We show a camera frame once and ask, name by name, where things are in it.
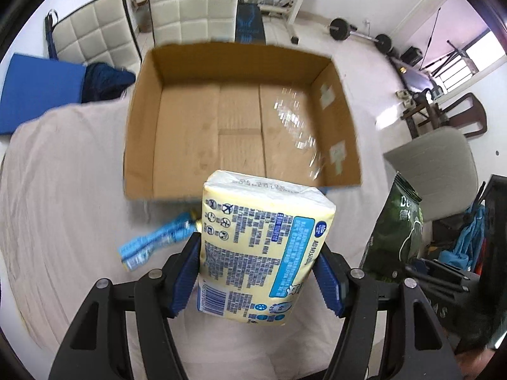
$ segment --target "dumbbell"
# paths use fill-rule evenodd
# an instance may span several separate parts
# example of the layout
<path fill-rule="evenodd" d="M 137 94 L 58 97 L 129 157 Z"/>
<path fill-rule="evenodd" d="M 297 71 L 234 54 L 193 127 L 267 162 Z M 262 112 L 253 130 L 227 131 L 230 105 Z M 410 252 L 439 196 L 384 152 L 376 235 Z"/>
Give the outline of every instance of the dumbbell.
<path fill-rule="evenodd" d="M 389 55 L 392 53 L 393 46 L 392 40 L 388 35 L 379 34 L 377 37 L 369 37 L 367 35 L 357 32 L 357 27 L 349 24 L 348 21 L 343 18 L 335 18 L 329 25 L 329 34 L 334 40 L 343 41 L 348 39 L 351 35 L 365 38 L 366 40 L 373 41 L 375 47 L 382 53 Z"/>

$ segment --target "cable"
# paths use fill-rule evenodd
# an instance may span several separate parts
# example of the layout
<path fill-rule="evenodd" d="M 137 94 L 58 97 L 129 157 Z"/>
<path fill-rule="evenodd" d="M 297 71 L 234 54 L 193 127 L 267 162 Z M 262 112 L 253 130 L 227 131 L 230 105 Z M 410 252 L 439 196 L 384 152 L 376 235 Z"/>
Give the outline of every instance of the cable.
<path fill-rule="evenodd" d="M 435 24 L 433 24 L 432 34 L 429 37 L 428 47 L 426 47 L 426 52 L 424 53 L 424 57 L 422 58 L 421 67 L 419 67 L 419 71 L 422 70 L 422 65 L 424 64 L 424 60 L 426 59 L 426 55 L 428 54 L 428 51 L 429 51 L 429 46 L 432 44 L 433 33 L 435 32 L 435 27 L 437 26 L 437 20 L 439 19 L 439 13 L 440 13 L 441 9 L 442 9 L 442 7 L 440 7 L 439 10 L 437 11 L 437 17 L 435 18 Z"/>

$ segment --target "blue snack wrapper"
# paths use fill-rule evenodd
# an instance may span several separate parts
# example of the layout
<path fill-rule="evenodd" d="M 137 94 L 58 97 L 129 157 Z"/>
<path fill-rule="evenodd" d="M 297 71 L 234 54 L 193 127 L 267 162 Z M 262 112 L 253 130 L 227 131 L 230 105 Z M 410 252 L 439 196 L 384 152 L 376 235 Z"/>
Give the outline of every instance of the blue snack wrapper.
<path fill-rule="evenodd" d="M 195 220 L 191 213 L 182 213 L 153 233 L 122 245 L 118 253 L 123 265 L 132 271 L 145 264 L 154 251 L 186 240 L 195 231 L 200 231 L 200 220 Z"/>

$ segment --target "blue pillow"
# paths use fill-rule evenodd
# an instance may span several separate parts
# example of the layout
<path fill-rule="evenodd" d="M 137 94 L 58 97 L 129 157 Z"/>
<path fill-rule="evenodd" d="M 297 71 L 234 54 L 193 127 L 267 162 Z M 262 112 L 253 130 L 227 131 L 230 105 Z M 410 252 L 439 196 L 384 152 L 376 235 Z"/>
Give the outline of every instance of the blue pillow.
<path fill-rule="evenodd" d="M 0 134 L 51 108 L 80 103 L 85 71 L 81 64 L 14 54 L 0 100 Z"/>

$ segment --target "bed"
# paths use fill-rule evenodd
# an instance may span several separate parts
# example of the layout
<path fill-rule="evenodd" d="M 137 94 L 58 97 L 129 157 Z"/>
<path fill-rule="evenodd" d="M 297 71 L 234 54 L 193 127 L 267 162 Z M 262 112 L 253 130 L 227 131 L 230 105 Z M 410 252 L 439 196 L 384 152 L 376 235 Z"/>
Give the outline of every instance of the bed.
<path fill-rule="evenodd" d="M 0 182 L 0 324 L 36 380 L 47 378 L 59 342 L 98 279 L 136 280 L 183 247 L 155 253 L 132 273 L 117 255 L 126 241 L 190 207 L 125 199 L 127 109 L 128 98 L 50 110 L 16 130 L 7 149 Z M 351 109 L 363 184 L 329 192 L 337 215 L 327 243 L 357 266 L 390 182 L 374 118 Z M 327 367 L 342 326 L 326 309 L 313 275 L 291 319 L 275 329 L 215 318 L 195 304 L 194 290 L 187 308 L 169 322 L 190 379 L 309 375 Z M 143 379 L 135 315 L 127 314 L 133 371 Z M 15 324 L 7 330 L 6 322 Z"/>

